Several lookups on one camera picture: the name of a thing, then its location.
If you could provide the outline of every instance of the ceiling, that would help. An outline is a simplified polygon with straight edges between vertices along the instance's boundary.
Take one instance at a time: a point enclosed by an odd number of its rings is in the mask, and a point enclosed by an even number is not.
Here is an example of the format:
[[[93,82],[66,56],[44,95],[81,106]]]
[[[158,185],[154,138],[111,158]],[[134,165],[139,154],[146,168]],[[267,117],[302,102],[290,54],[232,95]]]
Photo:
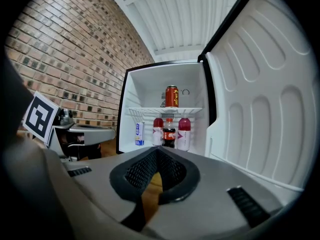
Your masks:
[[[155,62],[197,59],[236,0],[115,0]]]

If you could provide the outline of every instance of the red can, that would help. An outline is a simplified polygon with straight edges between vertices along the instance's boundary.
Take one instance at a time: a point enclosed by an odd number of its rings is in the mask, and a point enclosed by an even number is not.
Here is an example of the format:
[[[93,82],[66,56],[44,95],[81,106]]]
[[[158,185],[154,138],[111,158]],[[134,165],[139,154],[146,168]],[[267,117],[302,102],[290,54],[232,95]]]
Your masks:
[[[179,107],[179,90],[175,85],[169,85],[165,89],[165,107]]]

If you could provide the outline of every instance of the coca-cola bottle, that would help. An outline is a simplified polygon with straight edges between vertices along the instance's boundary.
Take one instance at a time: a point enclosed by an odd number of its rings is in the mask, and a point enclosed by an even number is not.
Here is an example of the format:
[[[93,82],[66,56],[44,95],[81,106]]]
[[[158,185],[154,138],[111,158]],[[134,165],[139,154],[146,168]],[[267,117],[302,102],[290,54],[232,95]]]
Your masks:
[[[179,121],[178,128],[178,150],[188,151],[190,149],[191,122],[183,117]]]
[[[164,121],[159,116],[153,121],[152,144],[155,146],[162,145]]]
[[[173,126],[173,119],[167,118],[163,127],[162,146],[175,148],[176,129]]]

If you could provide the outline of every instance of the fridge shelf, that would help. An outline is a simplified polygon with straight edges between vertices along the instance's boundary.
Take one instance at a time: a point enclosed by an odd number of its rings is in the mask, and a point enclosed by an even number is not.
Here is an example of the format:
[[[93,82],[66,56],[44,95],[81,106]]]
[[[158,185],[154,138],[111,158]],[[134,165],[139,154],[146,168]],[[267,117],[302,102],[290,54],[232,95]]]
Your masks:
[[[193,115],[202,110],[201,107],[129,107],[131,111],[143,114],[186,114]]]

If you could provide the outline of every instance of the open fridge door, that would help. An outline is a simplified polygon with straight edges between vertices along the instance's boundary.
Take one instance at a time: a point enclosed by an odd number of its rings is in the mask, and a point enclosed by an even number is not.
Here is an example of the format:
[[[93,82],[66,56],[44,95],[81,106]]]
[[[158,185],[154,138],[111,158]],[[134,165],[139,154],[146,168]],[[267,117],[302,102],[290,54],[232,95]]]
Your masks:
[[[319,150],[318,65],[283,0],[238,0],[199,56],[213,79],[216,120],[205,156],[294,200]]]

